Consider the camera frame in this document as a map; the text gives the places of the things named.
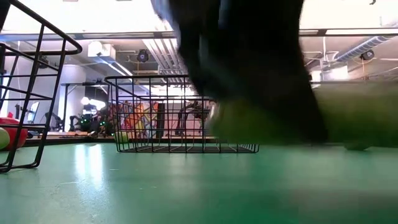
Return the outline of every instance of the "green floor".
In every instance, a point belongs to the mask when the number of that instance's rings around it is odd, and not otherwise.
[[[17,161],[33,155],[21,149]],[[398,150],[120,154],[114,144],[48,146],[38,169],[0,175],[0,200],[1,224],[396,224]]]

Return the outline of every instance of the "red ball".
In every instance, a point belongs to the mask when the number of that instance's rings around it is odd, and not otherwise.
[[[19,124],[19,121],[14,118],[0,118],[0,124]],[[10,143],[3,150],[10,151],[12,145],[14,144],[15,137],[17,135],[17,128],[4,128],[4,129],[8,132],[8,135],[10,135]],[[21,134],[19,135],[18,138],[17,149],[25,144],[26,138],[27,138],[27,129],[22,129]]]

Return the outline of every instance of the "green ball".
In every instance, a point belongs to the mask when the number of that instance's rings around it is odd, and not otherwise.
[[[4,128],[0,128],[0,150],[7,147],[8,144],[10,144],[10,136]]]
[[[128,143],[129,142],[129,137],[127,135],[127,132],[121,132],[121,131],[117,132],[115,134],[114,139],[115,139],[115,141],[117,143],[120,143],[120,144],[124,144],[124,143]]]

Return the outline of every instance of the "blurry black object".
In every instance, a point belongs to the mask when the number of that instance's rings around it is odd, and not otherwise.
[[[32,139],[33,138],[33,133],[31,131],[27,132],[27,139]]]
[[[90,132],[92,132],[92,131],[98,131],[98,130],[100,130],[100,122],[98,121],[98,118],[95,117],[95,118],[93,118],[93,120],[91,121],[91,124],[90,124]]]
[[[177,35],[197,92],[244,98],[298,132],[325,142],[327,130],[299,43],[303,0],[152,0]]]

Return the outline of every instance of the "black wire basket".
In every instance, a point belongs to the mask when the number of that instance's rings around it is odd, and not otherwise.
[[[57,94],[58,85],[60,81],[60,76],[62,73],[63,63],[65,61],[66,55],[75,55],[82,51],[81,45],[73,40],[71,37],[66,35],[60,29],[56,28],[50,22],[46,21],[34,11],[30,10],[28,7],[23,5],[17,0],[5,0],[0,2],[0,27],[3,27],[4,21],[6,19],[7,12],[11,6],[14,6],[35,19],[37,22],[41,24],[40,32],[37,35],[37,46],[35,51],[21,52],[16,50],[6,44],[0,43],[0,109],[3,107],[4,103],[7,101],[21,101],[23,102],[21,108],[18,108],[18,111],[21,110],[21,118],[18,123],[15,124],[0,124],[0,128],[8,128],[8,129],[16,129],[16,135],[13,141],[10,142],[12,147],[8,150],[7,159],[0,163],[0,173],[8,172],[11,169],[20,169],[20,168],[35,168],[38,167],[42,158],[45,141],[47,139],[47,133],[49,131],[50,119],[49,116],[45,123],[40,124],[32,124],[31,122],[26,121],[26,114],[29,112],[28,104],[31,101],[47,101],[49,103],[48,112],[52,114],[54,104],[55,104],[55,96]],[[62,40],[62,49],[61,50],[51,50],[51,51],[42,51],[40,47],[43,41],[43,35],[45,28],[51,30],[54,34],[59,35]],[[76,50],[65,50],[67,42],[73,45]],[[44,62],[41,58],[43,56],[59,56],[58,67],[49,65],[47,62]],[[25,58],[32,62],[32,70],[30,74],[17,74],[15,75],[17,63],[20,58]],[[7,58],[13,59],[13,65],[11,71],[6,71],[4,64]],[[39,75],[38,71],[40,67],[45,66],[46,68],[50,68],[53,70],[51,74]],[[49,82],[55,82],[52,94],[50,96],[45,96],[41,94],[34,93],[34,85],[35,81],[38,78],[47,77]],[[11,81],[13,78],[28,78],[29,82],[26,88],[12,88],[10,87]],[[14,92],[24,95],[25,97],[20,98],[7,98],[7,93]],[[38,131],[41,133],[40,135],[40,144],[35,155],[35,158],[32,163],[24,164],[24,165],[14,165],[14,158],[16,155],[17,148],[19,146],[19,138],[22,137],[23,134],[29,131]]]
[[[106,77],[109,123],[119,152],[255,153],[255,144],[220,141],[205,128],[210,98],[199,96],[188,75]]]

